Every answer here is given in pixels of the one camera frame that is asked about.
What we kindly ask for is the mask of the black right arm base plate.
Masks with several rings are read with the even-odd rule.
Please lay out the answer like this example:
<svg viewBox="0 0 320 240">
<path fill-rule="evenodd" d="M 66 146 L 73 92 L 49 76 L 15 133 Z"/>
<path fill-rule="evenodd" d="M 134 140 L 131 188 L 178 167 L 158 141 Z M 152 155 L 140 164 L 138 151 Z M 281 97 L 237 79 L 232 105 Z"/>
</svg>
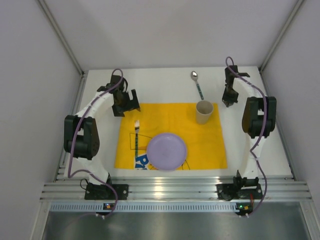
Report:
<svg viewBox="0 0 320 240">
<path fill-rule="evenodd" d="M 231 200 L 260 200 L 263 196 L 261 185 L 242 186 L 238 187 L 231 183 L 221 183 L 216 185 L 216 190 L 219 200 L 231 201 Z"/>
</svg>

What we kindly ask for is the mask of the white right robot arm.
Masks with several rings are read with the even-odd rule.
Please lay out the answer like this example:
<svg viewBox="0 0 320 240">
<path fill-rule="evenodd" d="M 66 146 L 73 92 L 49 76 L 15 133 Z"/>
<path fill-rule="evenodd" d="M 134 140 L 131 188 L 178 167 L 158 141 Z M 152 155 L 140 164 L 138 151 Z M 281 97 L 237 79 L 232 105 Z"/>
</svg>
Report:
<svg viewBox="0 0 320 240">
<path fill-rule="evenodd" d="M 238 102 L 239 93 L 234 89 L 235 79 L 242 81 L 248 95 L 241 120 L 245 133 L 245 148 L 240 168 L 232 179 L 232 183 L 224 183 L 219 187 L 218 197 L 225 201 L 233 199 L 261 199 L 262 189 L 259 184 L 261 165 L 259 157 L 266 138 L 276 126 L 277 100 L 266 96 L 264 92 L 247 78 L 246 72 L 239 72 L 237 65 L 228 65 L 225 70 L 225 89 L 222 102 L 230 107 Z"/>
</svg>

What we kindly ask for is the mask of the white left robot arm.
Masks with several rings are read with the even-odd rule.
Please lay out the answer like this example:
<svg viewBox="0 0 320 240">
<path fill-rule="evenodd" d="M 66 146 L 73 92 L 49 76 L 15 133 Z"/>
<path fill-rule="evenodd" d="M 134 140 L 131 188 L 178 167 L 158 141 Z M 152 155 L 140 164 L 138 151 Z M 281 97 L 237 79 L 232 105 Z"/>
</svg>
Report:
<svg viewBox="0 0 320 240">
<path fill-rule="evenodd" d="M 65 117 L 63 147 L 70 154 L 69 164 L 77 159 L 83 165 L 81 172 L 88 174 L 85 189 L 88 194 L 109 196 L 115 191 L 109 172 L 97 157 L 100 149 L 98 119 L 108 110 L 112 110 L 114 117 L 124 117 L 125 112 L 139 109 L 136 90 L 128 91 L 124 74 L 112 73 L 110 82 L 100 86 L 81 111 Z"/>
</svg>

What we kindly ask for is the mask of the purple plastic plate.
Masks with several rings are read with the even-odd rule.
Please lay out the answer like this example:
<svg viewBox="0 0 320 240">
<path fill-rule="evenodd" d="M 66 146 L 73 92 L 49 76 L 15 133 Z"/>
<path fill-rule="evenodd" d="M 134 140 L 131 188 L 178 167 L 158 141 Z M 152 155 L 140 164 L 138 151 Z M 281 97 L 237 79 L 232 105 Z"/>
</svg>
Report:
<svg viewBox="0 0 320 240">
<path fill-rule="evenodd" d="M 153 137 L 146 148 L 150 164 L 161 171 L 174 171 L 187 159 L 187 145 L 174 133 L 160 133 Z"/>
</svg>

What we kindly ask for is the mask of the beige paper cup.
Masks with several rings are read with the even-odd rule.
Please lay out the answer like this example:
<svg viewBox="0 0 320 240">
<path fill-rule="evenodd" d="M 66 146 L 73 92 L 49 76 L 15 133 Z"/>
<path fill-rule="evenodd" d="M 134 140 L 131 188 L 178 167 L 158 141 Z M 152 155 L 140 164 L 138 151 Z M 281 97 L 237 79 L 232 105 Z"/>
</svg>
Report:
<svg viewBox="0 0 320 240">
<path fill-rule="evenodd" d="M 196 104 L 196 123 L 200 125 L 204 125 L 210 119 L 213 111 L 214 106 L 211 102 L 206 100 L 201 100 Z"/>
</svg>

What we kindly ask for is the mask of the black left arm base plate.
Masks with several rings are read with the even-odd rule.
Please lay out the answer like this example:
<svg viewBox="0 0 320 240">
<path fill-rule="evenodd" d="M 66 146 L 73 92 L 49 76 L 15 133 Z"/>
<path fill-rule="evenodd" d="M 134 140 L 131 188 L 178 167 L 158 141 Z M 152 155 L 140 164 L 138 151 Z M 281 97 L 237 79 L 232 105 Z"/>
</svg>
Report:
<svg viewBox="0 0 320 240">
<path fill-rule="evenodd" d="M 126 200 L 129 194 L 128 184 L 113 184 L 113 189 L 117 193 L 118 200 Z M 85 189 L 85 200 L 115 200 L 115 193 L 105 185 L 89 183 Z"/>
</svg>

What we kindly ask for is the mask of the metal fork teal handle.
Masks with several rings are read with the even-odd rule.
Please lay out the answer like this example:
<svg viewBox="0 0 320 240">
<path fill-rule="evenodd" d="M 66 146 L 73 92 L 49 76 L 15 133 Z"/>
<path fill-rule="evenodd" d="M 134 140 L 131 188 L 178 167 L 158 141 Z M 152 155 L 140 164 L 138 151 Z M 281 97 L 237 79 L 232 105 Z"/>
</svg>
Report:
<svg viewBox="0 0 320 240">
<path fill-rule="evenodd" d="M 134 123 L 134 130 L 135 130 L 135 158 L 138 157 L 138 151 L 139 151 L 139 131 L 140 131 L 140 121 L 136 120 Z"/>
</svg>

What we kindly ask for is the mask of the metal spoon teal handle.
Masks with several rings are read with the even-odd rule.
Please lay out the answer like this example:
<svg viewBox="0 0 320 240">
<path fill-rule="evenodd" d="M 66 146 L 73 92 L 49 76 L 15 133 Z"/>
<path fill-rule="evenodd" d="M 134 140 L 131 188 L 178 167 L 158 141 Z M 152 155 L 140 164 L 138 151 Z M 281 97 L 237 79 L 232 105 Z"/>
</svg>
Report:
<svg viewBox="0 0 320 240">
<path fill-rule="evenodd" d="M 203 101 L 203 100 L 204 100 L 204 96 L 203 96 L 201 87 L 200 87 L 200 85 L 199 85 L 199 83 L 198 83 L 198 77 L 199 77 L 199 76 L 198 76 L 197 72 L 193 70 L 193 71 L 190 73 L 190 77 L 191 77 L 191 79 L 195 82 L 196 87 L 197 87 L 197 91 L 198 91 L 198 93 L 199 93 L 199 96 L 200 96 L 201 100 Z"/>
</svg>

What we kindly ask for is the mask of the yellow pikachu cloth placemat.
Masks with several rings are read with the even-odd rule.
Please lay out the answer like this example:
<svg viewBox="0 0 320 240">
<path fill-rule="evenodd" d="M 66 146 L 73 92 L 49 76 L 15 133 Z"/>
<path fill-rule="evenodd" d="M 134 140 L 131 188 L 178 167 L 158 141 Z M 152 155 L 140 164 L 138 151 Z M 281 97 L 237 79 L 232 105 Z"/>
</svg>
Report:
<svg viewBox="0 0 320 240">
<path fill-rule="evenodd" d="M 157 170 L 146 155 L 149 141 L 161 133 L 173 133 L 183 139 L 187 157 L 179 171 L 226 169 L 227 155 L 219 116 L 213 113 L 207 123 L 196 122 L 195 103 L 142 103 L 122 118 L 114 166 L 126 170 Z M 138 157 L 135 158 L 135 121 L 139 120 Z"/>
</svg>

